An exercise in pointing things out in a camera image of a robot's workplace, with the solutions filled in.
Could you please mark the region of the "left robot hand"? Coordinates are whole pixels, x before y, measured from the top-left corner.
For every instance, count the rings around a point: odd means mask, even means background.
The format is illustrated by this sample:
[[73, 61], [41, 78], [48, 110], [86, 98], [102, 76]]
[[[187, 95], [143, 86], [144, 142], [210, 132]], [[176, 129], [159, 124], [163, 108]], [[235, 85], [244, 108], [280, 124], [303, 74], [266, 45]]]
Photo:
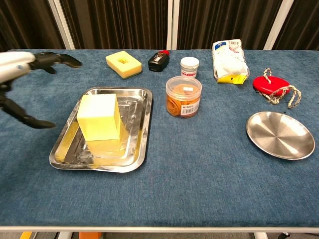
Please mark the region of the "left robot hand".
[[28, 115], [16, 102], [6, 97], [6, 93], [11, 91], [14, 80], [37, 69], [56, 74], [52, 67], [54, 64], [65, 64], [72, 68], [82, 66], [80, 61], [68, 54], [48, 51], [35, 54], [25, 51], [2, 52], [0, 54], [0, 109], [31, 128], [54, 128], [54, 123]]

